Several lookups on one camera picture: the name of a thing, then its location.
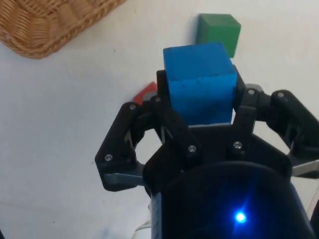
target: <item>blue light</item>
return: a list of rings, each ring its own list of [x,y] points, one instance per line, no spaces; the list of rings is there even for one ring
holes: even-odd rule
[[[246,216],[243,213],[237,213],[235,218],[238,223],[244,223],[246,221]]]

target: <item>cube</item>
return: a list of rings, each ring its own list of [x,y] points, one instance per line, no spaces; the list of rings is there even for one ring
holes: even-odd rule
[[[200,14],[196,44],[222,42],[229,57],[234,57],[241,25],[230,14]]]
[[[164,49],[171,107],[188,125],[230,123],[237,73],[222,43]]]
[[[156,95],[157,91],[158,91],[157,84],[155,82],[151,82],[136,96],[134,96],[133,101],[141,105],[143,101],[149,100],[153,96],[151,93],[155,93],[154,95]]]

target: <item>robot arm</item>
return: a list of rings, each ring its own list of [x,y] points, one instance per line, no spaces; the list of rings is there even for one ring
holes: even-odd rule
[[[125,103],[95,158],[106,190],[145,187],[152,238],[315,239],[290,177],[317,170],[319,123],[297,98],[269,96],[237,73],[233,124],[188,127],[170,106],[166,72],[157,77],[158,95]],[[254,135],[255,121],[290,154]],[[149,129],[162,146],[142,165],[135,148]]]

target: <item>white surface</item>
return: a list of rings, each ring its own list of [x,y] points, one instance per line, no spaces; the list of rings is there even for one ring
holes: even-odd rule
[[[93,159],[120,105],[163,69],[162,49],[192,43],[200,12],[242,24],[233,62],[246,83],[291,90],[318,118],[318,11],[317,0],[128,0],[46,59],[0,45],[3,234],[130,238],[146,221],[144,190],[104,191]],[[286,150],[264,125],[256,132]],[[149,136],[142,161],[155,151]],[[318,182],[294,183],[308,208]]]

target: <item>screw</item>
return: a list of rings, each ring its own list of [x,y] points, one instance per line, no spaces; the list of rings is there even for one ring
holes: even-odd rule
[[[195,145],[190,145],[188,147],[188,151],[191,152],[191,153],[194,153],[196,151],[196,146]]]
[[[107,162],[111,161],[112,158],[113,158],[113,156],[112,156],[111,154],[107,154],[107,155],[105,155],[105,157],[104,157],[105,161],[107,161]]]
[[[255,91],[254,91],[254,90],[249,90],[249,91],[248,91],[248,94],[254,95],[254,94],[255,94]]]
[[[277,96],[281,98],[281,97],[284,97],[284,96],[285,96],[285,94],[284,94],[284,93],[282,93],[282,92],[279,92],[279,93],[277,94]]]
[[[236,141],[236,142],[234,142],[233,146],[236,149],[241,149],[243,147],[243,144],[239,141]]]

